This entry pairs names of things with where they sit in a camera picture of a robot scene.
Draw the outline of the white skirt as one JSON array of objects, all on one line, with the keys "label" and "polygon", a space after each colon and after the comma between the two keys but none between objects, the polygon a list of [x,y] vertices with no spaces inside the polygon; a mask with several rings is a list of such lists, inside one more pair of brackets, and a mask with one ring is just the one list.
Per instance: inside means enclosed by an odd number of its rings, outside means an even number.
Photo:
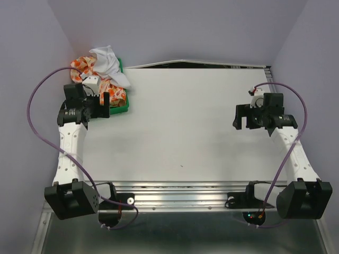
[{"label": "white skirt", "polygon": [[125,74],[120,70],[120,62],[111,46],[94,48],[89,53],[96,58],[93,71],[101,78],[113,81],[114,86],[130,89],[131,84]]}]

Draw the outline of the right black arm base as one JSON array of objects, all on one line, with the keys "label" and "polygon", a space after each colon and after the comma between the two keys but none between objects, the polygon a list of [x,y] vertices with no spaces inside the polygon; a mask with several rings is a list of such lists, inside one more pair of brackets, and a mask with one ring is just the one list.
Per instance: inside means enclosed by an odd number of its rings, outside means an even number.
[{"label": "right black arm base", "polygon": [[264,201],[246,192],[228,192],[225,207],[243,210],[243,218],[249,225],[262,226],[266,220]]}]

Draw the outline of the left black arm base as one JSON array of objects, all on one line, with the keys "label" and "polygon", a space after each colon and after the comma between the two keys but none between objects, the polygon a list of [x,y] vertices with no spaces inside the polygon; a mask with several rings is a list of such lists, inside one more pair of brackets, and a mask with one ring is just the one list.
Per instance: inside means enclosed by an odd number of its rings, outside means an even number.
[{"label": "left black arm base", "polygon": [[99,204],[98,221],[101,228],[122,230],[134,223],[139,215],[133,193],[112,194]]}]

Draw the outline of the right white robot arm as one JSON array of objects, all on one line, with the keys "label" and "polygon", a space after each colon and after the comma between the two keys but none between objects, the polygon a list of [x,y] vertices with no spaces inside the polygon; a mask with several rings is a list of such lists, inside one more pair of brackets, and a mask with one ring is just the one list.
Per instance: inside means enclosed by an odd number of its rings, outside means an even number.
[{"label": "right white robot arm", "polygon": [[242,128],[242,118],[246,119],[246,128],[265,128],[283,158],[286,187],[263,181],[249,182],[243,193],[230,194],[230,208],[257,208],[258,214],[246,216],[249,223],[262,224],[265,208],[275,207],[282,219],[313,219],[323,216],[332,195],[329,182],[320,179],[313,170],[303,146],[298,140],[301,134],[292,115],[284,112],[281,93],[265,93],[257,90],[252,94],[249,104],[236,106],[233,126]]}]

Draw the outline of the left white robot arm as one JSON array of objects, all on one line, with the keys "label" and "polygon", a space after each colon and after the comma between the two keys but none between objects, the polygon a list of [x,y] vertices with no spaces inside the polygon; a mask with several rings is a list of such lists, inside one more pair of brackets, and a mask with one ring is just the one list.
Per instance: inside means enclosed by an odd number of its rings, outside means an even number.
[{"label": "left white robot arm", "polygon": [[95,214],[99,197],[84,179],[84,140],[90,119],[110,117],[110,95],[100,102],[99,83],[64,85],[65,101],[57,117],[60,149],[52,186],[45,188],[44,197],[60,220]]}]

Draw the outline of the green plastic bin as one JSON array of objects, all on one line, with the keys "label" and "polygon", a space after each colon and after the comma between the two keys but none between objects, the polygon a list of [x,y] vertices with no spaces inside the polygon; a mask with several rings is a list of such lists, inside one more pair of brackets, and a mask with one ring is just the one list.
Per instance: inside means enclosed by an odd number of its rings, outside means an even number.
[{"label": "green plastic bin", "polygon": [[[122,60],[120,58],[118,58],[118,61],[119,61],[120,71],[122,73],[124,73]],[[125,93],[126,93],[126,103],[124,105],[122,105],[122,106],[119,106],[119,107],[110,107],[110,115],[115,115],[115,114],[120,114],[120,113],[128,112],[128,109],[129,109],[129,97],[128,97],[127,91],[125,91]]]}]

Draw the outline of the orange floral skirt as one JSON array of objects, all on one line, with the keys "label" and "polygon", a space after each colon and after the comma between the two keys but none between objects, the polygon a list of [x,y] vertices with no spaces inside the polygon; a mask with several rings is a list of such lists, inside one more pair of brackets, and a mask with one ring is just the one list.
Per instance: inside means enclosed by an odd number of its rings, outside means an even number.
[{"label": "orange floral skirt", "polygon": [[[94,65],[97,59],[95,57],[79,57],[73,60],[70,63],[71,67],[75,67],[81,72],[83,72],[87,77],[88,76],[99,76],[97,72],[94,71]],[[118,87],[113,84],[111,78],[102,78],[100,77],[100,104],[104,103],[104,92],[109,92],[110,94],[110,105],[111,107],[119,107],[126,103],[126,93],[125,90],[121,87]]]}]

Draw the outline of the aluminium right side rail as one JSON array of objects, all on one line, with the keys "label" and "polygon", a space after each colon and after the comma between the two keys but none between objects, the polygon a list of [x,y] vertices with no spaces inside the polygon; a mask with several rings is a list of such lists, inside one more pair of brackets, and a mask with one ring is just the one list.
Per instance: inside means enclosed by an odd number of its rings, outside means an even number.
[{"label": "aluminium right side rail", "polygon": [[266,76],[266,79],[269,83],[273,82],[273,76],[272,76],[272,73],[271,73],[271,67],[270,66],[266,66],[264,68],[264,72],[265,72],[265,76]]}]

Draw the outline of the aluminium front rail frame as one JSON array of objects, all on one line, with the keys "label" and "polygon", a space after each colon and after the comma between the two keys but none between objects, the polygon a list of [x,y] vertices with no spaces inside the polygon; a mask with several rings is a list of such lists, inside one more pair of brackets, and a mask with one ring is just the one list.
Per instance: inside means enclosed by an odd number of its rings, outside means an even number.
[{"label": "aluminium front rail frame", "polygon": [[33,253],[332,253],[323,220],[293,220],[254,229],[241,210],[225,207],[245,182],[118,182],[139,215],[123,230],[100,228],[88,215],[59,220],[42,210]]}]

